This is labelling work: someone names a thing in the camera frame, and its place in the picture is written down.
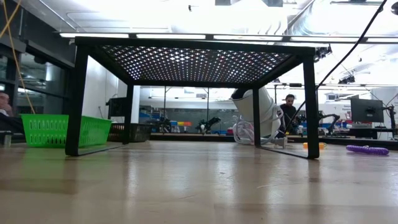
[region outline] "window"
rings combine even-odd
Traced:
[[[62,114],[63,99],[27,90],[30,102],[37,114]],[[17,114],[30,114],[31,109],[25,90],[18,88]]]
[[[7,57],[0,55],[0,78],[6,78]]]
[[[22,54],[21,73],[26,85],[60,95],[65,92],[65,70],[40,57]]]

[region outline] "orange object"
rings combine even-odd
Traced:
[[[304,149],[308,149],[308,143],[307,142],[303,143],[303,147],[304,147]],[[325,148],[326,148],[326,143],[320,142],[319,149],[325,149]]]

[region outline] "computer monitor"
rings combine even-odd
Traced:
[[[381,100],[351,99],[351,119],[354,122],[384,122]]]

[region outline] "fluorescent light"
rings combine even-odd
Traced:
[[[255,35],[214,35],[216,40],[263,40],[263,41],[281,41],[282,37],[273,36],[255,36]]]
[[[368,38],[366,42],[398,43],[398,38]]]
[[[292,42],[352,42],[355,43],[358,40],[356,37],[291,37]]]
[[[206,35],[200,34],[137,34],[142,39],[206,39]]]
[[[91,34],[91,33],[60,33],[61,37],[110,37],[110,38],[129,38],[129,34]]]

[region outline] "black metal table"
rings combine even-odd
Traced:
[[[80,156],[78,143],[88,56],[93,57],[127,84],[127,102],[132,104],[134,85],[247,88],[253,90],[255,146],[260,144],[259,89],[297,65],[303,64],[307,102],[308,154],[319,157],[318,104],[315,91],[313,47],[237,44],[194,40],[119,39],[77,37],[75,72],[65,153]],[[131,107],[125,111],[124,134],[128,144]]]

